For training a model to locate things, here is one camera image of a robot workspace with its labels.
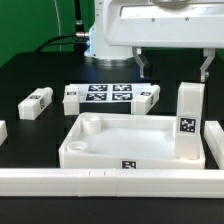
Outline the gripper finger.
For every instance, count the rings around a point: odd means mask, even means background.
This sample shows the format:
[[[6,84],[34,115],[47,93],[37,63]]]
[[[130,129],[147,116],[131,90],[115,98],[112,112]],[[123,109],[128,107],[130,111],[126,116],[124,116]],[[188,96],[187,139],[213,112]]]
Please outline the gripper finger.
[[[149,63],[144,51],[141,47],[132,48],[133,57],[139,66],[139,73],[141,78],[147,78],[151,75],[152,65]]]
[[[215,48],[204,48],[202,50],[201,65],[196,70],[196,81],[206,82],[209,77],[209,67],[216,56]]]

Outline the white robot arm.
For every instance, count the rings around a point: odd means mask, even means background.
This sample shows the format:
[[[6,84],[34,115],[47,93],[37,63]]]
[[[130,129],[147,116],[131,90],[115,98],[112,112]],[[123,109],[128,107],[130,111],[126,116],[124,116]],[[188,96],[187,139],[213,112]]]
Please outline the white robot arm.
[[[89,30],[89,62],[106,66],[135,60],[140,75],[149,48],[198,48],[204,81],[218,49],[224,49],[224,0],[94,0],[95,22]]]

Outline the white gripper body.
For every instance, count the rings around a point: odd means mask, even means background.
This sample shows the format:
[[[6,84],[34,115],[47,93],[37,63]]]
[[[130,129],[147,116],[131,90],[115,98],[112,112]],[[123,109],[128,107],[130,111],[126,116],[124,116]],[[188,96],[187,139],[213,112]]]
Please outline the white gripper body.
[[[224,0],[105,0],[111,45],[224,48]]]

